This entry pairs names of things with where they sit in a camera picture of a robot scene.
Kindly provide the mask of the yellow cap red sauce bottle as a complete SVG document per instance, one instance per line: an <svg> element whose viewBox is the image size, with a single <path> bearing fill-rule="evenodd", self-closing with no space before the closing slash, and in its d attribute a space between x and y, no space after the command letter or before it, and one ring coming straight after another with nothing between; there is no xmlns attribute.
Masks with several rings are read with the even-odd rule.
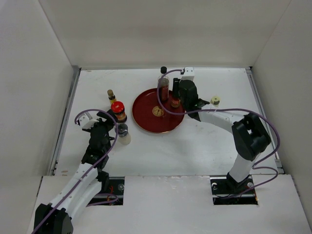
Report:
<svg viewBox="0 0 312 234"><path fill-rule="evenodd" d="M180 106L180 98L178 92L172 93L171 106L177 108Z"/></svg>

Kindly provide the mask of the red lid chili sauce jar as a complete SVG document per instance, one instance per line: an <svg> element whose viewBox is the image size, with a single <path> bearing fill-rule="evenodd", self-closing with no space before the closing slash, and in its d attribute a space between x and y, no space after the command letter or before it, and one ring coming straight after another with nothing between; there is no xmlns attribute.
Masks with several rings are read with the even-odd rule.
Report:
<svg viewBox="0 0 312 234"><path fill-rule="evenodd" d="M115 101L111 104L111 110L116 116L119 123L124 123L127 120L124 104L121 101Z"/></svg>

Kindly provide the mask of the yellow label gold cap bottle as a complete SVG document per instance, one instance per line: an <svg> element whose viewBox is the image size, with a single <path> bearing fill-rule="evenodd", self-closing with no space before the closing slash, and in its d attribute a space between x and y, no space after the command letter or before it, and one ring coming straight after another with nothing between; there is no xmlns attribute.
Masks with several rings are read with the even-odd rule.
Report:
<svg viewBox="0 0 312 234"><path fill-rule="evenodd" d="M110 104L112 105L114 102L116 102L116 96L115 96L115 94L114 94L114 92L111 90L111 89L109 89L108 91L107 91L107 94L108 94L108 99L109 99L109 102L110 102Z"/></svg>

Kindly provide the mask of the tall dark bottle red label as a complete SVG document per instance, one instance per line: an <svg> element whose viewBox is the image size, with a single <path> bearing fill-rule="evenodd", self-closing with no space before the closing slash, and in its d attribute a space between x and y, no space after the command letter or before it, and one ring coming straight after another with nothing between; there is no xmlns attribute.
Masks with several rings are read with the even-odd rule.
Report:
<svg viewBox="0 0 312 234"><path fill-rule="evenodd" d="M159 87L159 98L161 102L166 102L169 98L169 78L167 76L164 76L163 79L161 79L162 75L167 73L167 67L162 66L160 68L160 76L157 79L157 83L160 85Z"/></svg>

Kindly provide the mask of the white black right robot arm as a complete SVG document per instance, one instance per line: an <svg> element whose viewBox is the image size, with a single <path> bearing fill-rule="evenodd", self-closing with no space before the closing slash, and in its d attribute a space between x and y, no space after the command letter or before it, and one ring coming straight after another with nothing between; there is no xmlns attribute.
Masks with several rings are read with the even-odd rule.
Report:
<svg viewBox="0 0 312 234"><path fill-rule="evenodd" d="M198 97L197 88L191 80L174 78L173 94L180 99L190 118L212 124L233 135L237 157L227 173L226 187L232 194L238 193L244 187L255 160L271 143L259 116L251 112L241 116L228 111L202 111L202 107L209 102Z"/></svg>

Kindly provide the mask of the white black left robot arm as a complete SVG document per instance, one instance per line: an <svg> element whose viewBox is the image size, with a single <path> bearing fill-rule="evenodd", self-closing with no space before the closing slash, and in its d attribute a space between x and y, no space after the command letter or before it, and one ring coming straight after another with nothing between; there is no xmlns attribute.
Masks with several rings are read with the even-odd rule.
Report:
<svg viewBox="0 0 312 234"><path fill-rule="evenodd" d="M35 211L34 234L71 234L74 221L96 194L109 190L109 175L103 171L108 154L117 141L109 132L117 129L117 118L113 112L97 109L100 118L93 119L91 110L80 112L75 124L90 134L86 149L77 171L48 204L40 204Z"/></svg>

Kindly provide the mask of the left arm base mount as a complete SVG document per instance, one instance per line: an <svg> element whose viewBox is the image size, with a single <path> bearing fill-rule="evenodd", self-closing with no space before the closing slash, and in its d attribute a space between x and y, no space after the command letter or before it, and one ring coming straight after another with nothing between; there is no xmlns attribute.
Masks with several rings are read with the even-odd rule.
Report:
<svg viewBox="0 0 312 234"><path fill-rule="evenodd" d="M96 194L87 206L123 205L125 177L110 177L109 183Z"/></svg>

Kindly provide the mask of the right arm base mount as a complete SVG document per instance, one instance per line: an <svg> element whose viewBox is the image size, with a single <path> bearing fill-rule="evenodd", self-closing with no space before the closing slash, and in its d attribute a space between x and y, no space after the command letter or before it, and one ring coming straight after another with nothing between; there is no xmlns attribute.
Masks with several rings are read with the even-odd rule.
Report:
<svg viewBox="0 0 312 234"><path fill-rule="evenodd" d="M231 185L226 176L210 177L214 205L258 205L254 181L249 176L239 185Z"/></svg>

